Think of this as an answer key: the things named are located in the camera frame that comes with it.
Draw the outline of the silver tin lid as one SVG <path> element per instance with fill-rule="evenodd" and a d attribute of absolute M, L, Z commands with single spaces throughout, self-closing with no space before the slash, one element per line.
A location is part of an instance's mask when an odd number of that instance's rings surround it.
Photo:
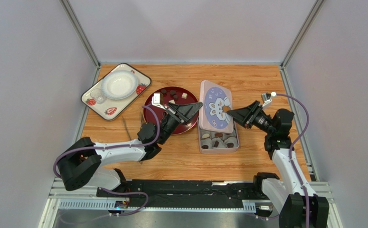
<path fill-rule="evenodd" d="M 200 129 L 216 133 L 232 133 L 234 121 L 227 114 L 233 109 L 231 91 L 216 83 L 203 80 L 200 83 L 199 101 L 203 103 L 199 111 Z"/>

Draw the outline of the pink square tin box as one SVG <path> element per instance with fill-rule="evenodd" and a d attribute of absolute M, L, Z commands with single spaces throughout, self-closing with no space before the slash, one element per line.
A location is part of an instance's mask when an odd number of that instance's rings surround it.
<path fill-rule="evenodd" d="M 209 133 L 210 138 L 202 139 L 202 134 Z M 219 142 L 219 146 L 214 147 L 215 141 Z M 227 144 L 233 143 L 233 148 L 228 148 Z M 234 126 L 232 133 L 219 133 L 207 131 L 198 128 L 198 145 L 201 154 L 219 154 L 219 153 L 233 153 L 236 152 L 240 147 L 239 138 L 237 135 L 237 128 Z M 202 145 L 208 145 L 208 149 L 202 149 Z"/>

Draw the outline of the white oval chocolate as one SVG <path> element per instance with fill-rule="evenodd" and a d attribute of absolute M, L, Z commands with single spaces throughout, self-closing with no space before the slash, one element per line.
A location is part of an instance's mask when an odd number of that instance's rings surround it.
<path fill-rule="evenodd" d="M 210 138 L 210 134 L 209 133 L 202 134 L 201 138 L 202 139 Z"/>

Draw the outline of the metal tongs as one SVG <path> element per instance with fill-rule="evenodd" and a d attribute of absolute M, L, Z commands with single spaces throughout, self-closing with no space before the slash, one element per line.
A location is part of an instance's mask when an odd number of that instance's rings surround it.
<path fill-rule="evenodd" d="M 141 122 L 140 126 L 142 126 L 144 124 L 143 111 L 141 111 L 139 113 L 139 118 L 140 118 L 140 122 Z M 126 120 L 125 120 L 124 116 L 122 116 L 122 123 L 123 123 L 124 129 L 126 131 L 126 134 L 127 134 L 128 138 L 129 138 L 129 140 L 131 141 L 132 140 L 132 137 L 131 137 L 131 134 L 129 132 L 129 129 L 128 129 L 128 126 L 127 126 L 127 123 L 126 123 Z"/>

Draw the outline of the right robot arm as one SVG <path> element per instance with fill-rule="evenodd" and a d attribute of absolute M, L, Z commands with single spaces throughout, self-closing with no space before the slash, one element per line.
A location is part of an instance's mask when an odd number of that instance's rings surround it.
<path fill-rule="evenodd" d="M 297 162 L 294 145 L 289 136 L 294 113 L 279 109 L 273 117 L 263 111 L 258 101 L 227 112 L 240 126 L 253 126 L 266 133 L 264 148 L 277 167 L 281 180 L 273 173 L 259 173 L 261 191 L 279 213 L 281 228 L 325 228 L 329 202 L 311 187 Z"/>

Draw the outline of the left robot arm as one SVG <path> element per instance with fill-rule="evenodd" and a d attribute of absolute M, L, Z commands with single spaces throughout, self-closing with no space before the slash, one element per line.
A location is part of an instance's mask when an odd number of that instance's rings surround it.
<path fill-rule="evenodd" d="M 122 183 L 121 171 L 108 170 L 105 165 L 119 162 L 142 162 L 154 158 L 180 125 L 192 121 L 203 106 L 202 102 L 191 104 L 152 103 L 164 109 L 166 115 L 157 123 L 141 125 L 138 138 L 128 142 L 99 143 L 83 137 L 59 155 L 53 172 L 61 178 L 67 191 L 85 185 L 115 190 Z"/>

